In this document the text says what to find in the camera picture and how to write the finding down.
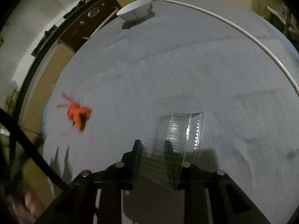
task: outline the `orange toy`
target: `orange toy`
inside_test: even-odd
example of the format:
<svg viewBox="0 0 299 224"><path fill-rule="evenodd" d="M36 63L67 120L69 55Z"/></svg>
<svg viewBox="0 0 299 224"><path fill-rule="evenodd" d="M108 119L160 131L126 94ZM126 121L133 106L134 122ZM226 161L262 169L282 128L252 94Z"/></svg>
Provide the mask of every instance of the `orange toy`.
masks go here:
<svg viewBox="0 0 299 224"><path fill-rule="evenodd" d="M57 108L68 107L68 118L73 122L73 125L77 127L79 131L83 131L85 123L89 120L92 110L86 106L81 107L80 103L75 101L71 96L67 96L65 93L61 93L61 96L68 100L71 104L57 105Z"/></svg>

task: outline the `white wall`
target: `white wall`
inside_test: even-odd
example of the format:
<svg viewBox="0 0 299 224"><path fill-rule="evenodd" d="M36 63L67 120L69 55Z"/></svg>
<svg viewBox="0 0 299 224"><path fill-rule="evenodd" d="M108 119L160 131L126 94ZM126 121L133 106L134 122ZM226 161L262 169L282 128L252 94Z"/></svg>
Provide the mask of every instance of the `white wall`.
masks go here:
<svg viewBox="0 0 299 224"><path fill-rule="evenodd" d="M79 0L22 0L8 19L1 36L0 88L7 88L12 80L20 87L34 61L31 56L44 32L63 22L63 16Z"/></svg>

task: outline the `white bowl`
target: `white bowl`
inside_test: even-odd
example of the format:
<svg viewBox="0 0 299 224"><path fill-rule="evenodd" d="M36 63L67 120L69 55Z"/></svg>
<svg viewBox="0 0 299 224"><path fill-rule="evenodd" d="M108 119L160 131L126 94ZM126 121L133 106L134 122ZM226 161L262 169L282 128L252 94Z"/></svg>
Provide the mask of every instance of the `white bowl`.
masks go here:
<svg viewBox="0 0 299 224"><path fill-rule="evenodd" d="M146 17L152 11L152 0L132 2L117 12L117 16L132 22Z"/></svg>

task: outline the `white cable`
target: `white cable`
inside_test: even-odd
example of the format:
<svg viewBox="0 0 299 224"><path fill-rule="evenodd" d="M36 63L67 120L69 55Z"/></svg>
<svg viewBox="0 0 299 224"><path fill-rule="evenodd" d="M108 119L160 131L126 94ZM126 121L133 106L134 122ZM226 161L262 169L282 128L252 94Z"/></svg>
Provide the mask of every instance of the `white cable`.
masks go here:
<svg viewBox="0 0 299 224"><path fill-rule="evenodd" d="M100 26L97 27L97 29L92 33L91 36L93 36L96 32L98 32L108 21L109 19L111 19L113 17L114 14L116 14L118 12L118 8L116 7L115 11L113 13L111 13L101 24Z"/></svg>
<svg viewBox="0 0 299 224"><path fill-rule="evenodd" d="M233 22L227 20L226 18L221 17L221 16L219 16L215 13L212 13L208 10L205 10L200 7L196 7L196 6L187 4L187 3L177 2L177 1L173 1L173 0L164 0L164 1L170 2L170 3L175 3L178 5L185 6L185 7L189 7L189 8L201 11L203 13L209 14L209 15L225 22L226 24L232 26L233 28L237 29L238 31L240 31L242 34L244 34L249 39L251 39L254 43L256 43L264 52L266 52L272 58L272 60L274 60L274 62L279 66L279 68L282 70L282 72L286 75L287 79L290 81L290 83L292 84L293 88L295 89L295 91L299 97L299 87L298 87L297 83L295 82L294 78L292 77L292 75L288 72L288 70L284 67L284 65L279 61L279 59L262 42L260 42L257 38L255 38L252 34L248 33L246 30L242 29L240 26L234 24Z"/></svg>

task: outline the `metal screw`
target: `metal screw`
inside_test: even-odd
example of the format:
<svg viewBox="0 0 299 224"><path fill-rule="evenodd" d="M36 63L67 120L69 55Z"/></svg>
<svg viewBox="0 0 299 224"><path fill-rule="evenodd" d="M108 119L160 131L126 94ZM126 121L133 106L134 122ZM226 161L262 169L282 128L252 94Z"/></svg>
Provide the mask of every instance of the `metal screw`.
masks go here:
<svg viewBox="0 0 299 224"><path fill-rule="evenodd" d="M218 175L220 175L220 176L225 175L225 171L222 170L222 169L218 169L218 170L216 170L216 173L217 173Z"/></svg>
<svg viewBox="0 0 299 224"><path fill-rule="evenodd" d="M191 166L191 163L187 162L187 161L184 161L182 162L182 167L190 167Z"/></svg>
<svg viewBox="0 0 299 224"><path fill-rule="evenodd" d="M90 170L83 170L81 173L80 173L80 175L82 176L82 177L87 177L87 176L89 176L91 174L91 171Z"/></svg>
<svg viewBox="0 0 299 224"><path fill-rule="evenodd" d="M116 167L123 167L125 164L122 161L118 161L114 164Z"/></svg>

